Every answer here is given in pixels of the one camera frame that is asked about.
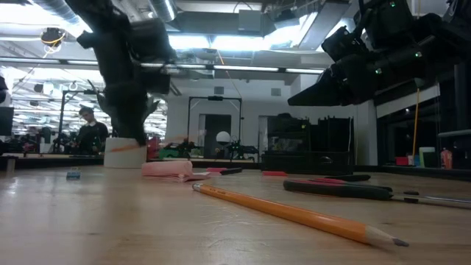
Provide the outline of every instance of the yellow pencil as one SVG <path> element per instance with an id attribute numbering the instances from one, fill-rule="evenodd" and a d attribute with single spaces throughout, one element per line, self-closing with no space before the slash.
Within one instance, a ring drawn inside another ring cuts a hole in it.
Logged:
<path id="1" fill-rule="evenodd" d="M 234 202 L 245 207 L 262 211 L 283 219 L 297 222 L 325 232 L 343 236 L 365 244 L 395 244 L 400 247 L 408 247 L 409 244 L 383 231 L 360 222 L 343 219 L 336 216 L 328 216 L 322 213 L 296 208 L 264 199 L 214 188 L 202 183 L 193 184 L 193 189 L 229 202 Z"/>

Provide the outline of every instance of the workbench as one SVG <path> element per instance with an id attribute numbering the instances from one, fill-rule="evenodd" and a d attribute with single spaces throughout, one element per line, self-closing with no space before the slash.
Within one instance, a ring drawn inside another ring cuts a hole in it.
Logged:
<path id="1" fill-rule="evenodd" d="M 471 210 L 283 190 L 260 171 L 204 183 L 372 225 L 410 243 L 381 249 L 193 191 L 138 169 L 83 166 L 0 175 L 0 264 L 469 264 Z M 471 183 L 386 173 L 397 191 L 471 197 Z"/>

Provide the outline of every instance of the screwdriver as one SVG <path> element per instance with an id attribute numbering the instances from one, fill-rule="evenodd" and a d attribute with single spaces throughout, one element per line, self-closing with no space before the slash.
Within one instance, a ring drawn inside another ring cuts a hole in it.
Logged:
<path id="1" fill-rule="evenodd" d="M 402 197 L 405 202 L 418 203 L 419 199 L 443 202 L 471 203 L 471 199 L 447 198 L 437 196 L 420 196 L 417 191 L 394 193 L 392 188 L 376 185 L 348 183 L 343 180 L 319 178 L 315 180 L 285 180 L 283 187 L 287 191 L 298 191 L 335 197 L 361 199 L 390 200 L 392 197 Z"/>

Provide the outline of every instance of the ventilation duct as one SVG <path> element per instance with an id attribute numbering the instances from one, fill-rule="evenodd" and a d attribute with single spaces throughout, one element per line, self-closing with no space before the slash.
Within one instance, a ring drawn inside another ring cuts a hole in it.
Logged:
<path id="1" fill-rule="evenodd" d="M 149 0 L 149 5 L 162 22 L 170 22 L 177 17 L 177 6 L 173 0 Z"/>
<path id="2" fill-rule="evenodd" d="M 64 0 L 33 0 L 35 4 L 42 7 L 52 15 L 61 17 L 65 22 L 77 25 L 80 24 L 79 16 L 65 3 Z"/>

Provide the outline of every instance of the man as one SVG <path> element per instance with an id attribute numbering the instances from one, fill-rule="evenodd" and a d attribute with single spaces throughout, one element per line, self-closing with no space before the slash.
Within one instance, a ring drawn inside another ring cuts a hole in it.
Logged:
<path id="1" fill-rule="evenodd" d="M 87 155 L 97 155 L 105 146 L 108 128 L 105 124 L 96 121 L 91 107 L 83 107 L 80 109 L 79 114 L 87 121 L 87 124 L 80 128 L 77 136 L 79 150 Z"/>

